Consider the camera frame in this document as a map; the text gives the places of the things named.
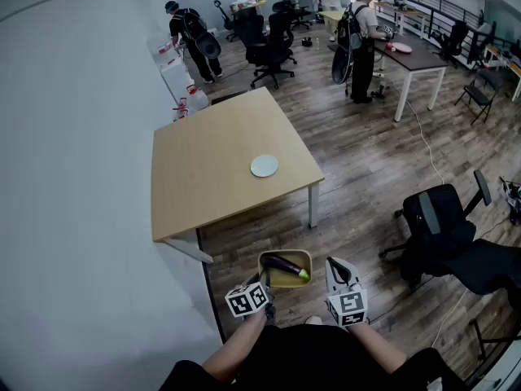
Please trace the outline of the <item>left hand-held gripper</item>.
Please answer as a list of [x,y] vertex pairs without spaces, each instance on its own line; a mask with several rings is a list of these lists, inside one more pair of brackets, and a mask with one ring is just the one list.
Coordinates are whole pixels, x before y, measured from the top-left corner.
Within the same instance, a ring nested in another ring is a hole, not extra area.
[[245,319],[264,311],[267,324],[274,325],[276,309],[273,304],[274,296],[269,293],[269,287],[269,268],[264,268],[260,275],[254,274],[247,279],[244,286],[230,290],[225,295],[225,302],[235,318]]

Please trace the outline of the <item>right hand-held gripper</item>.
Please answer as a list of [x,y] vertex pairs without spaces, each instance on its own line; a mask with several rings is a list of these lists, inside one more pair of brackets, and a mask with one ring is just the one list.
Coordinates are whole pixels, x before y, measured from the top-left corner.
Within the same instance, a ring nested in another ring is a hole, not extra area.
[[339,327],[363,323],[368,312],[367,291],[358,269],[340,258],[326,259],[326,307]]

